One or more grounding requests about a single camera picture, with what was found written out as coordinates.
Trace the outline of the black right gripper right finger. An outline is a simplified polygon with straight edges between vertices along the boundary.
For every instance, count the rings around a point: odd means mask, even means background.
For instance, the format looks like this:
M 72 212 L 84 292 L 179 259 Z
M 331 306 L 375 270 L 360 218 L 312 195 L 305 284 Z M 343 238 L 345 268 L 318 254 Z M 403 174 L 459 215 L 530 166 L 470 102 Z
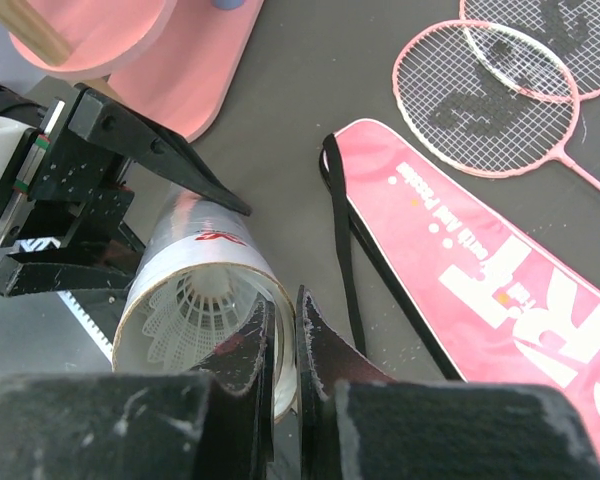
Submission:
M 580 415 L 529 384 L 387 376 L 296 303 L 298 419 L 305 479 L 600 479 Z

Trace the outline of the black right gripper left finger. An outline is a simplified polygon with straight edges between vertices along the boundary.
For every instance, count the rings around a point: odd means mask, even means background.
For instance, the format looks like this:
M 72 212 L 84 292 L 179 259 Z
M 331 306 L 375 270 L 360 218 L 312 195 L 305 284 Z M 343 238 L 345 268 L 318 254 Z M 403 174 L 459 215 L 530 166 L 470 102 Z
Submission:
M 273 459 L 274 305 L 178 374 L 0 379 L 0 479 L 262 479 Z

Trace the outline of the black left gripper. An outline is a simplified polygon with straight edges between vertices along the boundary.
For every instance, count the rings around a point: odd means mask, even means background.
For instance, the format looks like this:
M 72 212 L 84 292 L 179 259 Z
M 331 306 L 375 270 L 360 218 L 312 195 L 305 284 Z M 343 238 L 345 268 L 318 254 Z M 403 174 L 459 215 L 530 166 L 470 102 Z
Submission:
M 157 176 L 244 216 L 252 208 L 225 187 L 180 134 L 84 83 L 49 107 L 0 97 L 0 116 L 38 130 L 24 173 L 31 208 L 15 240 L 55 237 L 66 246 L 145 245 L 125 223 L 134 198 L 123 176 L 135 161 Z M 133 254 L 100 247 L 19 252 L 0 261 L 0 295 L 125 290 Z

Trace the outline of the white feather shuttlecock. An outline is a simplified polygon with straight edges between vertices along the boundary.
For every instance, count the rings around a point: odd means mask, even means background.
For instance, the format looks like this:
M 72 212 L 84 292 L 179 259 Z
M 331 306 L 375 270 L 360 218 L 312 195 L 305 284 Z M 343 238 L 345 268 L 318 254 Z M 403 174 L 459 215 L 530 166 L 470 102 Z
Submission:
M 164 371 L 193 367 L 239 330 L 260 294 L 248 271 L 219 264 L 168 279 L 141 307 L 148 363 Z

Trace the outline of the white shuttlecock tube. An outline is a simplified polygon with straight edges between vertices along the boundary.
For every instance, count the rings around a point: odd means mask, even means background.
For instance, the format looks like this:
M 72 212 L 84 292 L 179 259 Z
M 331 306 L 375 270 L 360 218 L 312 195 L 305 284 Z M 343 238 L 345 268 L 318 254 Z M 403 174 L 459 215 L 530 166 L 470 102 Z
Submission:
M 274 418 L 296 398 L 294 308 L 242 217 L 174 186 L 131 284 L 112 350 L 116 372 L 182 372 L 274 305 Z

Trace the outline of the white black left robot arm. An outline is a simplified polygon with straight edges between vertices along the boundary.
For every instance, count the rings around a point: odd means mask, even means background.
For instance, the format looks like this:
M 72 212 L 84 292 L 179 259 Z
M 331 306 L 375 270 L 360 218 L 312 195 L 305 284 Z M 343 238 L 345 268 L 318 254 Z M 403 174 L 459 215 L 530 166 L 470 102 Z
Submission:
M 144 243 L 125 223 L 138 164 L 236 213 L 227 189 L 178 133 L 85 85 L 49 106 L 0 84 L 0 295 L 124 290 Z M 22 240 L 57 247 L 18 252 Z

